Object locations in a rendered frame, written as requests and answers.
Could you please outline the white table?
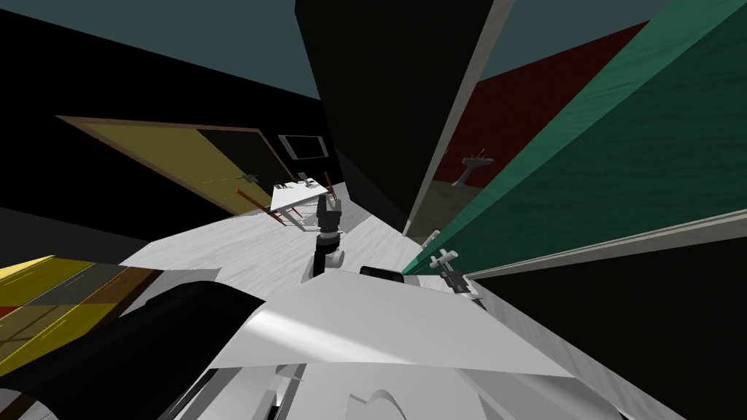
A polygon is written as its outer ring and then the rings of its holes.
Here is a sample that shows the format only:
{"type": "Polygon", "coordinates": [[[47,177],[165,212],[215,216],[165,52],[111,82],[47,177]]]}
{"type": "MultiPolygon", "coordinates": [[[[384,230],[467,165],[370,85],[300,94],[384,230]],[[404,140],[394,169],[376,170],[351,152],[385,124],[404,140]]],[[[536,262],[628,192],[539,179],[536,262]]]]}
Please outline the white table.
{"type": "Polygon", "coordinates": [[[290,212],[293,208],[309,201],[316,202],[319,195],[328,197],[328,209],[330,210],[330,202],[333,198],[328,194],[328,188],[314,179],[309,178],[299,182],[281,184],[274,188],[270,210],[280,214],[302,232],[318,231],[318,227],[303,224],[301,216],[295,218],[290,212]]]}

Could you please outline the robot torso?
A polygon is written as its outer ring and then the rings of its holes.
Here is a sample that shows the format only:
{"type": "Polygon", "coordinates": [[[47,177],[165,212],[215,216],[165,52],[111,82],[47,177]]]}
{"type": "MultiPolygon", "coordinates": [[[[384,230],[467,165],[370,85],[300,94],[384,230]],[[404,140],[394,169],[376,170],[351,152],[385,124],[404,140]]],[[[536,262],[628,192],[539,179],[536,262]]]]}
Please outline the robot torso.
{"type": "Polygon", "coordinates": [[[483,308],[331,270],[263,303],[160,420],[625,420],[483,308]]]}

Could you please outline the yellow door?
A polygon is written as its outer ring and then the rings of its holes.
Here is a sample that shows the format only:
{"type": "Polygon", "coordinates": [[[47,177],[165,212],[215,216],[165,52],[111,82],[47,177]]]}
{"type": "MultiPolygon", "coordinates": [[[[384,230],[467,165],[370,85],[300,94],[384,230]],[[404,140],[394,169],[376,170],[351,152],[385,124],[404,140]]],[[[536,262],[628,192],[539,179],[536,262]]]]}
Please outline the yellow door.
{"type": "Polygon", "coordinates": [[[236,195],[237,188],[268,205],[274,182],[293,177],[256,128],[64,115],[60,119],[231,215],[256,208],[236,195]]]}

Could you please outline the green door leaf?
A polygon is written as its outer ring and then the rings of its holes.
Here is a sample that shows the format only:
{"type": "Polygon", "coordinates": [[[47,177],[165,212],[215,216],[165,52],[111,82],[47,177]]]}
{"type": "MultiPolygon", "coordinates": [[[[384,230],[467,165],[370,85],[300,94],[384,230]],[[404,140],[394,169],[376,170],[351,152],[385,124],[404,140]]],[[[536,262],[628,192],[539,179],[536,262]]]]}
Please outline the green door leaf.
{"type": "Polygon", "coordinates": [[[747,0],[670,0],[406,267],[466,273],[747,209],[747,0]]]}

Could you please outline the yellow patchwork rug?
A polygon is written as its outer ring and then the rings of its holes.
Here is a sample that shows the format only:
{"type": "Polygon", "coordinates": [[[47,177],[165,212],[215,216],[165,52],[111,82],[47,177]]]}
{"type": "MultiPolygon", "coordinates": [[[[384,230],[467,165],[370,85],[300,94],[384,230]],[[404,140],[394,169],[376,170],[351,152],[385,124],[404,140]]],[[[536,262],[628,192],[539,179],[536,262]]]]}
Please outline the yellow patchwork rug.
{"type": "Polygon", "coordinates": [[[162,270],[49,256],[0,270],[0,377],[122,316],[162,270]]]}

